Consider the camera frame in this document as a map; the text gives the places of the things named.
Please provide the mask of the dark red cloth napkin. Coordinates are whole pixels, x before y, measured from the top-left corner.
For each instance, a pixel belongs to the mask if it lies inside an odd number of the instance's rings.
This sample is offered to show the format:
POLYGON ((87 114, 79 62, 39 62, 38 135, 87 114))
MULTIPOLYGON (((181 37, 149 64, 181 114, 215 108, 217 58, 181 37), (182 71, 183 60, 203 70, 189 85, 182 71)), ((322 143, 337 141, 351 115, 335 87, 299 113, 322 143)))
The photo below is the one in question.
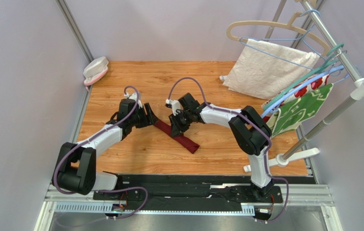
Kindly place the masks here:
POLYGON ((184 135, 172 137, 171 132, 171 126, 163 122, 162 120, 158 120, 154 124, 156 128, 161 130, 163 133, 165 133, 167 136, 178 142, 180 145, 182 145, 185 149, 187 149, 191 154, 194 154, 199 148, 200 145, 189 139, 188 137, 185 137, 184 135))

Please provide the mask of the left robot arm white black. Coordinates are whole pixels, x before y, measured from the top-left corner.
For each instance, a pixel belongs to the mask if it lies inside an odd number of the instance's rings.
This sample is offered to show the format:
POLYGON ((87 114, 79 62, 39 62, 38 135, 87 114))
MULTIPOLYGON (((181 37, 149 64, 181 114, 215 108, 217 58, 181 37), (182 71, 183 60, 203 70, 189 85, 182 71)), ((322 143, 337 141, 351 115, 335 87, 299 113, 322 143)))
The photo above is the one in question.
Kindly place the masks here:
POLYGON ((82 141, 66 142, 61 146, 51 180, 53 186, 63 194, 113 191, 119 177, 113 173, 98 172, 97 158, 124 140, 133 128, 152 126, 158 120, 149 103, 122 99, 119 110, 101 130, 82 141))

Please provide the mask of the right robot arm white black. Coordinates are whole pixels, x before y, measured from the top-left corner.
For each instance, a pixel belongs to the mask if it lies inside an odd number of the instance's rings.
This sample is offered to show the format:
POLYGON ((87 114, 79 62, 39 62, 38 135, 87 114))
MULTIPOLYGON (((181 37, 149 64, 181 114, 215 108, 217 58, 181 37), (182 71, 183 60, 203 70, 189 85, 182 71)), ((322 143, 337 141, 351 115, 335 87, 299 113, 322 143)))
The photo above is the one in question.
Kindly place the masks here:
POLYGON ((200 104, 190 93, 178 100, 167 99, 166 107, 172 109, 169 119, 173 137, 183 135, 194 122, 231 129, 239 148, 249 158, 252 194, 261 198, 270 193, 274 184, 267 166, 267 153, 272 132, 253 107, 228 109, 200 104))

